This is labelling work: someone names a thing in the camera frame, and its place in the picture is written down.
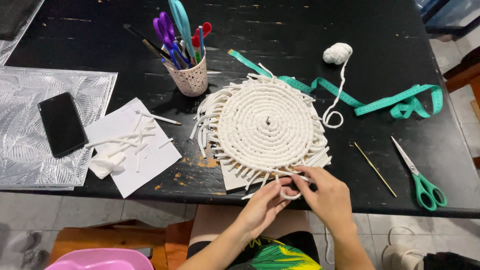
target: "worn table surface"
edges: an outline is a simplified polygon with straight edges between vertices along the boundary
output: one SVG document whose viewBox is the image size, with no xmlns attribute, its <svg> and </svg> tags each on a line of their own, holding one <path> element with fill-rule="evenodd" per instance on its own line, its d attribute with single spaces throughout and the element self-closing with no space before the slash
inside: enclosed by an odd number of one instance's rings
<svg viewBox="0 0 480 270">
<path fill-rule="evenodd" d="M 244 79 L 249 68 L 227 54 L 241 52 L 261 62 L 275 75 L 295 76 L 310 84 L 318 76 L 340 84 L 341 66 L 326 64 L 323 51 L 336 42 L 352 46 L 344 90 L 363 103 L 392 96 L 415 84 L 440 84 L 441 76 L 413 1 L 384 0 L 182 0 L 191 27 L 208 21 L 213 31 L 205 39 L 208 92 Z M 154 114 L 180 121 L 160 123 L 183 155 L 176 164 L 134 192 L 128 199 L 243 205 L 245 190 L 225 192 L 215 159 L 202 159 L 196 140 L 189 140 L 192 117 L 203 99 L 188 98 L 159 59 L 122 28 L 129 23 L 156 40 L 152 19 L 168 11 L 159 0 L 45 0 L 8 66 L 118 72 L 107 113 L 134 97 Z M 312 96 L 321 115 L 334 96 L 316 89 Z M 428 111 L 429 93 L 418 95 Z M 478 217 L 479 177 L 468 154 L 448 95 L 443 110 L 422 119 L 415 113 L 394 120 L 389 110 L 356 117 L 340 101 L 344 116 L 338 129 L 326 128 L 332 165 L 326 169 L 350 188 L 354 212 Z M 413 179 L 390 139 L 393 135 L 419 171 L 441 188 L 448 207 L 430 213 L 421 209 Z M 358 150 L 357 142 L 398 195 L 386 189 Z M 43 192 L 69 196 L 121 198 L 112 179 L 99 180 L 90 171 L 83 187 L 72 192 Z M 306 209 L 303 199 L 290 204 Z"/>
</svg>

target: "black shorts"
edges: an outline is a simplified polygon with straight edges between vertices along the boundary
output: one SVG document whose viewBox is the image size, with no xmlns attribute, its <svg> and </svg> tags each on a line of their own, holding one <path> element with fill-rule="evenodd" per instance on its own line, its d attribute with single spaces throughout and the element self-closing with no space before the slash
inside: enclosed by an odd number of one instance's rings
<svg viewBox="0 0 480 270">
<path fill-rule="evenodd" d="M 306 255 L 308 255 L 310 258 L 312 258 L 316 263 L 320 264 L 320 260 L 318 258 L 317 246 L 313 239 L 313 235 L 309 232 L 300 231 L 300 232 L 289 233 L 276 240 L 260 236 L 259 238 L 251 241 L 245 247 L 245 249 L 242 252 L 240 252 L 240 254 L 231 263 L 230 266 L 248 262 L 255 256 L 257 248 L 259 248 L 261 245 L 270 245 L 271 241 L 275 241 L 277 243 L 280 242 L 282 244 L 297 248 L 303 253 L 305 253 Z M 211 241 L 201 241 L 189 246 L 188 252 L 187 252 L 187 259 L 197 254 L 199 251 L 204 249 L 210 243 Z"/>
</svg>

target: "black phone screen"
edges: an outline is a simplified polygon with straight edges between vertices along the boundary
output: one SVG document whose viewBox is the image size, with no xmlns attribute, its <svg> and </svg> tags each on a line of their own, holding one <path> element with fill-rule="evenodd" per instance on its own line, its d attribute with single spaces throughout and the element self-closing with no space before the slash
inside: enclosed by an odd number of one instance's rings
<svg viewBox="0 0 480 270">
<path fill-rule="evenodd" d="M 69 92 L 40 102 L 38 109 L 54 157 L 66 156 L 87 143 L 84 127 Z"/>
</svg>

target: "pen holder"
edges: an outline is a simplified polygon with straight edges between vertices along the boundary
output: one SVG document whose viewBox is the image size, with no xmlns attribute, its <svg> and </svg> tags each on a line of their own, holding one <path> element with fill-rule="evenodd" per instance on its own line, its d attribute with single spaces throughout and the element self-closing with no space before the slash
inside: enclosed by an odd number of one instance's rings
<svg viewBox="0 0 480 270">
<path fill-rule="evenodd" d="M 163 63 L 182 94 L 188 97 L 196 97 L 207 90 L 208 78 L 206 57 L 207 54 L 205 52 L 204 57 L 198 65 L 186 70 L 178 70 L 169 63 Z"/>
</svg>

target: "purple scissors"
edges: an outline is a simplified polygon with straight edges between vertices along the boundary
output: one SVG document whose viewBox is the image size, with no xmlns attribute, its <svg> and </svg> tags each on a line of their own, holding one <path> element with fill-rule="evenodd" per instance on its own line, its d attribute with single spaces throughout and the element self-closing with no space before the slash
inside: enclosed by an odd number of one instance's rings
<svg viewBox="0 0 480 270">
<path fill-rule="evenodd" d="M 173 49 L 175 41 L 175 31 L 170 17 L 166 12 L 161 12 L 159 18 L 153 19 L 153 27 L 155 28 L 158 39 L 167 47 L 168 50 Z"/>
</svg>

